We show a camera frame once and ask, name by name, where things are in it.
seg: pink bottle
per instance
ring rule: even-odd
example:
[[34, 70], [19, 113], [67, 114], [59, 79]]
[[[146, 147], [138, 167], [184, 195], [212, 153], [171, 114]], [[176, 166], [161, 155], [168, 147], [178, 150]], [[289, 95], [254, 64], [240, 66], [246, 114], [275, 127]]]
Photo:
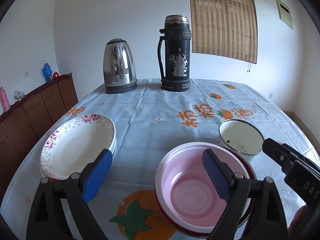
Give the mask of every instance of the pink bottle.
[[10, 104], [7, 98], [7, 94], [5, 93], [5, 90], [2, 87], [0, 87], [0, 99], [1, 99], [3, 109], [5, 111], [8, 111], [10, 109]]

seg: window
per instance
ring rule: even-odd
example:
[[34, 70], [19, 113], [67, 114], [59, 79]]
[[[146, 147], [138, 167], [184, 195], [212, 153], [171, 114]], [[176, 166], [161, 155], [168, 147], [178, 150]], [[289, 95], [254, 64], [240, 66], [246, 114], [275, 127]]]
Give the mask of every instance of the window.
[[192, 52], [257, 63], [254, 0], [190, 0]]

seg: blue bottle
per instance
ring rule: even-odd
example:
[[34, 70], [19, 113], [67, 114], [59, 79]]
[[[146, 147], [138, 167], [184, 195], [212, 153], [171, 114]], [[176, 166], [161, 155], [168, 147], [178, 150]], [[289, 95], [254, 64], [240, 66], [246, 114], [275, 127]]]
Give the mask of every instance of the blue bottle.
[[44, 64], [44, 68], [42, 69], [42, 75], [45, 77], [45, 82], [48, 83], [53, 80], [52, 78], [52, 70], [48, 63]]

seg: table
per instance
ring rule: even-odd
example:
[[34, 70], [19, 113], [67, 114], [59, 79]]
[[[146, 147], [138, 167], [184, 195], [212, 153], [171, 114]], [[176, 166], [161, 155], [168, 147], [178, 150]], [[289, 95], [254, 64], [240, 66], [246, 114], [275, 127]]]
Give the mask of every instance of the table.
[[[101, 85], [38, 141], [12, 178], [0, 208], [4, 220], [19, 239], [25, 239], [33, 196], [42, 178], [39, 158], [45, 141], [61, 124], [82, 114], [104, 114], [116, 125], [118, 146], [113, 166], [96, 198], [89, 202], [92, 214], [110, 240], [123, 240], [125, 236], [134, 240], [193, 239], [176, 231], [159, 214], [153, 197], [156, 168], [163, 156], [180, 144], [217, 143], [218, 127], [225, 118], [253, 123], [265, 138], [287, 143], [320, 165], [314, 147], [296, 124], [249, 86], [191, 80], [188, 91], [170, 92], [161, 90], [160, 84], [159, 79], [143, 79], [138, 81], [136, 90], [116, 95], [106, 94]], [[303, 200], [284, 183], [281, 168], [265, 154], [260, 154], [251, 165], [258, 179], [271, 176], [275, 180], [289, 223], [304, 205]], [[125, 214], [128, 204], [137, 199], [141, 209], [151, 210], [140, 228], [117, 217]], [[66, 201], [63, 206], [71, 232], [76, 239], [81, 239]], [[235, 239], [243, 230], [244, 226], [237, 231]]]

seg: pink plastic basin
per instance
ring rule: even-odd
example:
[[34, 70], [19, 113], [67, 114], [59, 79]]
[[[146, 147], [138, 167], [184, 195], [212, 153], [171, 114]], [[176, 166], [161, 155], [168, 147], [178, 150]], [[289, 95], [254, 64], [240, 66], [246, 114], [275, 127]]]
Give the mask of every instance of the pink plastic basin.
[[202, 164], [205, 149], [212, 149], [233, 172], [239, 171], [249, 178], [243, 164], [228, 150], [210, 143], [192, 142], [175, 147], [164, 156], [155, 180], [156, 197], [166, 215], [182, 228], [202, 234], [213, 230], [227, 206]]

